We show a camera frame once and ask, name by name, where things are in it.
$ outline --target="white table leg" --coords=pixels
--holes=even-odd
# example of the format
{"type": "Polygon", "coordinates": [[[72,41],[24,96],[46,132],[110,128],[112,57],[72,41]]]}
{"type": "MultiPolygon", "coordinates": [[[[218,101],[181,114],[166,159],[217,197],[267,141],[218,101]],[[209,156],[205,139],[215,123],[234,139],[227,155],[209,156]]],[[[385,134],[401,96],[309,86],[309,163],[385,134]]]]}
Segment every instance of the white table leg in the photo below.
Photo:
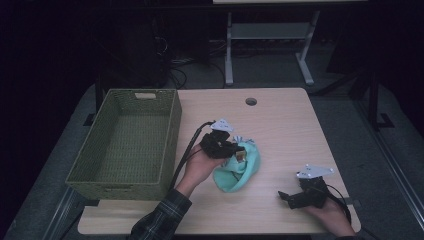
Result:
{"type": "Polygon", "coordinates": [[[225,56],[225,84],[232,86],[233,81],[233,65],[231,62],[231,13],[228,13],[227,24],[227,55],[225,56]]]}
{"type": "Polygon", "coordinates": [[[303,78],[305,79],[306,85],[313,85],[314,80],[312,79],[311,73],[309,72],[308,65],[305,62],[306,54],[308,53],[309,46],[311,45],[312,37],[315,32],[315,26],[318,21],[320,11],[315,11],[309,25],[308,33],[305,38],[305,45],[300,53],[296,53],[296,59],[299,64],[300,70],[302,71],[303,78]]]}

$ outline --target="plaid sleeve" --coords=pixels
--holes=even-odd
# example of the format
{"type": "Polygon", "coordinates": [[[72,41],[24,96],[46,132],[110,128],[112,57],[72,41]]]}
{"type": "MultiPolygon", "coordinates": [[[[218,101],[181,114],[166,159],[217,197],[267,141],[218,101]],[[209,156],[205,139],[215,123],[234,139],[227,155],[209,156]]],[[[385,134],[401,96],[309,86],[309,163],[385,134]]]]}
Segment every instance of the plaid sleeve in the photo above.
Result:
{"type": "Polygon", "coordinates": [[[171,190],[155,210],[132,228],[131,240],[172,239],[175,230],[191,206],[191,201],[177,190],[171,190]]]}

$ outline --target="human hand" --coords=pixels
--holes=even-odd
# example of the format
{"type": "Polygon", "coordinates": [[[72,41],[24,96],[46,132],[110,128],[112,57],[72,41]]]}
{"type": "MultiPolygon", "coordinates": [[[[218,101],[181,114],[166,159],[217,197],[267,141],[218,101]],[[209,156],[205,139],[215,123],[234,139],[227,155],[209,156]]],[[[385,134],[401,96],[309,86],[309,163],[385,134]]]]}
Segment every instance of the human hand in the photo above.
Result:
{"type": "Polygon", "coordinates": [[[343,209],[333,200],[327,198],[322,208],[308,206],[303,209],[319,219],[324,227],[336,237],[355,236],[355,231],[343,209]]]}
{"type": "Polygon", "coordinates": [[[186,197],[190,197],[194,188],[205,181],[212,171],[225,162],[225,159],[209,158],[199,144],[194,146],[187,160],[184,176],[175,188],[186,197]]]}

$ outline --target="wicker basket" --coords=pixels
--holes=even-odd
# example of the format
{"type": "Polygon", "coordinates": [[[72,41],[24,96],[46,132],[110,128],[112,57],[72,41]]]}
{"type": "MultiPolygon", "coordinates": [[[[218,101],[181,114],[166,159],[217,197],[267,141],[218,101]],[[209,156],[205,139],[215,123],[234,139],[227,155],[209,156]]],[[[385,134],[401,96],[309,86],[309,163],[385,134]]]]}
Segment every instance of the wicker basket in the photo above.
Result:
{"type": "Polygon", "coordinates": [[[181,112],[176,90],[111,89],[66,183],[88,199],[161,200],[181,112]]]}

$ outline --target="light blue fabric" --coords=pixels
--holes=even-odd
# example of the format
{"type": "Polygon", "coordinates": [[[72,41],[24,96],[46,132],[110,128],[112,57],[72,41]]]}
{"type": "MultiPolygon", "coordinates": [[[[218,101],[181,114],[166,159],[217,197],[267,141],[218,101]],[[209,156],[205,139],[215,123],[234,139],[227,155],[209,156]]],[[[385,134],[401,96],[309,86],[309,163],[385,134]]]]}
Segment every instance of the light blue fabric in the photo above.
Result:
{"type": "Polygon", "coordinates": [[[246,150],[246,161],[238,162],[232,156],[224,165],[213,172],[213,179],[224,192],[235,192],[243,187],[261,165],[259,151],[253,141],[239,142],[246,150]]]}

